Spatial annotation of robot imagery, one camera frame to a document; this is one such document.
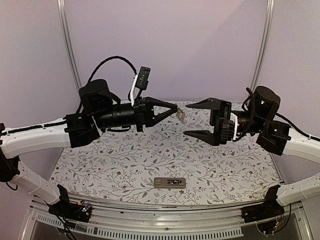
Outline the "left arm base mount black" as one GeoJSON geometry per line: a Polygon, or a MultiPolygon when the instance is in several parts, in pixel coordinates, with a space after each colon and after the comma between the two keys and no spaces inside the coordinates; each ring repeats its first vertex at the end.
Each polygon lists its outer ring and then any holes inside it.
{"type": "Polygon", "coordinates": [[[88,223],[92,214],[92,205],[84,200],[77,203],[70,202],[67,189],[60,184],[57,187],[59,189],[59,201],[49,205],[48,212],[68,220],[88,223]]]}

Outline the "grey battery compartment cover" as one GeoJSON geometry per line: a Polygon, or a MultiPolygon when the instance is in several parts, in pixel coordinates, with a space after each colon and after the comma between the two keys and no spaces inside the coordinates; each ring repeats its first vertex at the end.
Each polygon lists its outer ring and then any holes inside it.
{"type": "Polygon", "coordinates": [[[177,119],[183,124],[185,121],[185,113],[178,107],[176,112],[177,119]]]}

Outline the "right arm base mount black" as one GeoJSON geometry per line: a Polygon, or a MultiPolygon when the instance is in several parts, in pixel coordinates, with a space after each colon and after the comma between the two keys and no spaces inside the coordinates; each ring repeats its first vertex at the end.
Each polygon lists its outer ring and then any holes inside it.
{"type": "Polygon", "coordinates": [[[257,228],[262,234],[274,234],[285,213],[284,207],[277,202],[277,191],[279,188],[280,185],[270,187],[262,203],[245,206],[241,209],[241,218],[244,219],[245,223],[279,217],[279,220],[273,219],[271,223],[259,223],[257,228]]]}

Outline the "grey remote control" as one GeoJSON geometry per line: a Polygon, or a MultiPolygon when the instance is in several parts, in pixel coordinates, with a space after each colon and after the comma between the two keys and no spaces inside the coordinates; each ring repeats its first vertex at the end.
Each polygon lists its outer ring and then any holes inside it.
{"type": "Polygon", "coordinates": [[[184,189],[186,188],[186,179],[183,177],[155,177],[153,187],[157,189],[184,189]]]}

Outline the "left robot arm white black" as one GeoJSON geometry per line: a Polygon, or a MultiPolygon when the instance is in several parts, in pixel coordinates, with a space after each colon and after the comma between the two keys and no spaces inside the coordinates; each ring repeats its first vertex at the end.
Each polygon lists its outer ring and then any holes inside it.
{"type": "Polygon", "coordinates": [[[138,98],[130,103],[110,92],[107,81],[96,79],[79,90],[83,111],[57,120],[22,128],[0,125],[0,180],[15,184],[30,194],[54,205],[63,216],[74,213],[68,191],[52,185],[30,170],[19,156],[53,148],[78,148],[100,138],[105,131],[122,132],[136,126],[138,132],[153,127],[178,111],[177,105],[152,97],[138,98]]]}

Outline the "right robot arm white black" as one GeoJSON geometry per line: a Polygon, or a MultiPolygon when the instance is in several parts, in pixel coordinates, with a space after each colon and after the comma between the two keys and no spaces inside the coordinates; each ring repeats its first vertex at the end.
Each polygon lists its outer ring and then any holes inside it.
{"type": "Polygon", "coordinates": [[[229,101],[207,98],[189,104],[189,108],[210,110],[208,130],[188,130],[184,134],[211,146],[238,142],[245,135],[258,135],[256,143],[269,153],[294,156],[315,163],[320,161],[320,139],[307,134],[278,113],[281,98],[265,86],[254,91],[246,89],[248,97],[241,110],[232,110],[229,101]]]}

